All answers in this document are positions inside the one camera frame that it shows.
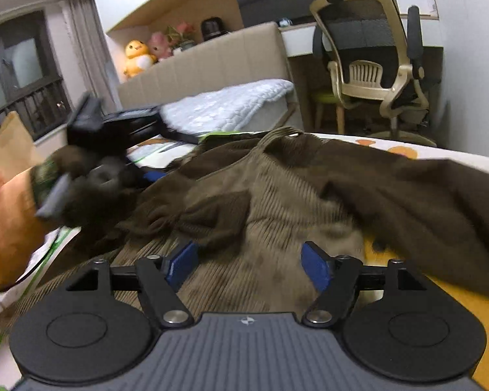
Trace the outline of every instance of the pink plush toy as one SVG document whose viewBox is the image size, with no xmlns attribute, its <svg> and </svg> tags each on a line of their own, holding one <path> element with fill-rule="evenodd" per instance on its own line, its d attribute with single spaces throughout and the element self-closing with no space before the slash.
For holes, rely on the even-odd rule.
<svg viewBox="0 0 489 391">
<path fill-rule="evenodd" d="M 154 32 L 148 42 L 151 54 L 157 57 L 158 61 L 172 56 L 172 49 L 168 45 L 168 39 L 162 32 Z"/>
</svg>

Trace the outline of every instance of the stuffed toy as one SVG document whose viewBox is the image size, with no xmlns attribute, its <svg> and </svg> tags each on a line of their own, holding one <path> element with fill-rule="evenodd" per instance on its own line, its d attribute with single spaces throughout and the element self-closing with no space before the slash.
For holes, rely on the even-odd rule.
<svg viewBox="0 0 489 391">
<path fill-rule="evenodd" d="M 152 66 L 157 58 L 154 54 L 149 54 L 149 48 L 138 40 L 133 40 L 125 47 L 125 70 L 123 73 L 129 78 L 135 77 Z"/>
<path fill-rule="evenodd" d="M 158 61 L 172 56 L 172 49 L 168 45 L 168 39 L 163 32 L 154 32 L 147 44 L 151 54 L 154 54 Z"/>
</svg>

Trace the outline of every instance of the balcony railing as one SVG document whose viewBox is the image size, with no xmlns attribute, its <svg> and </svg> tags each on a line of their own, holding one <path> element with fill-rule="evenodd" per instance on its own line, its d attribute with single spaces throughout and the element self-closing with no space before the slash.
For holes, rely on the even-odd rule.
<svg viewBox="0 0 489 391">
<path fill-rule="evenodd" d="M 0 126 L 10 111 L 16 111 L 33 141 L 64 124 L 71 108 L 63 87 L 63 79 L 47 78 L 17 100 L 0 107 Z"/>
</svg>

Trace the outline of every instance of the wooden stool leg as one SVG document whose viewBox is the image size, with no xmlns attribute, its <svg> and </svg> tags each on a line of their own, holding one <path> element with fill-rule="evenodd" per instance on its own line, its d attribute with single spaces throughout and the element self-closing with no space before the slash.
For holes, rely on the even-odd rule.
<svg viewBox="0 0 489 391">
<path fill-rule="evenodd" d="M 322 123 L 322 113 L 324 113 L 324 104 L 317 103 L 315 109 L 315 131 L 319 132 Z"/>
<path fill-rule="evenodd" d="M 344 107 L 337 104 L 335 107 L 335 113 L 337 115 L 337 133 L 339 135 L 345 134 L 345 121 L 344 121 Z"/>
</svg>

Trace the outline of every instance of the cable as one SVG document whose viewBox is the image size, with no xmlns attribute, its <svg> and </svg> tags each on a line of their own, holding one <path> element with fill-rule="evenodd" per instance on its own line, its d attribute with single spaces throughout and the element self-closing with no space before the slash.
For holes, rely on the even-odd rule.
<svg viewBox="0 0 489 391">
<path fill-rule="evenodd" d="M 58 228 L 58 231 L 56 232 L 56 236 L 52 240 L 52 243 L 49 246 L 49 249 L 47 250 L 47 253 L 50 252 L 50 250 L 52 249 L 52 246 L 56 243 L 56 240 L 60 236 L 60 232 L 61 232 L 61 227 Z M 45 257 L 47 256 L 47 253 L 45 253 L 45 255 L 40 260 L 38 260 L 36 262 L 36 264 L 31 269 L 29 269 L 29 272 L 27 272 L 27 274 L 24 274 L 19 281 L 16 281 L 12 285 L 6 286 L 4 288 L 0 288 L 0 292 L 9 291 L 11 288 L 16 287 L 18 284 L 24 282 L 27 278 L 29 278 L 31 276 L 31 274 L 40 267 L 40 265 L 42 264 L 42 262 L 45 260 Z"/>
</svg>

